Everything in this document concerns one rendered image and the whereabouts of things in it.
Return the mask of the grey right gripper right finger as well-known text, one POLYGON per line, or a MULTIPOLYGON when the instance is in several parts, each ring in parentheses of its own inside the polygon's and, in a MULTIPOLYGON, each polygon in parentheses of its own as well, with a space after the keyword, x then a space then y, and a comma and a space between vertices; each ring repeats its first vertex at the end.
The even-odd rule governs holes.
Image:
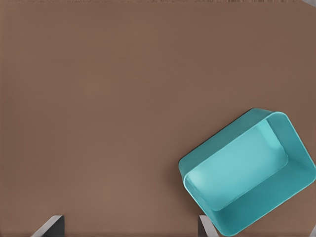
POLYGON ((218 237, 216 228, 206 215, 198 216, 198 237, 218 237))

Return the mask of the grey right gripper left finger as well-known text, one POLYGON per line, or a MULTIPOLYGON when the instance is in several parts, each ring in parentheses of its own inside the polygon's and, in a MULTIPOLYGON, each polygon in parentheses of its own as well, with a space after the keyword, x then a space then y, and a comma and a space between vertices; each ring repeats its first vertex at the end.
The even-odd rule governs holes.
POLYGON ((52 216, 31 237, 65 237, 65 217, 52 216))

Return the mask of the teal plastic bin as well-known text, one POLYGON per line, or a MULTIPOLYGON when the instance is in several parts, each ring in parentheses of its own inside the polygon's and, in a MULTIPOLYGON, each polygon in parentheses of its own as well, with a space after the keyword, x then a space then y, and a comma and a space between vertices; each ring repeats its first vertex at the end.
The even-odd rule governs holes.
POLYGON ((179 160, 182 182, 224 236, 234 236, 316 180, 288 116, 253 108, 179 160))

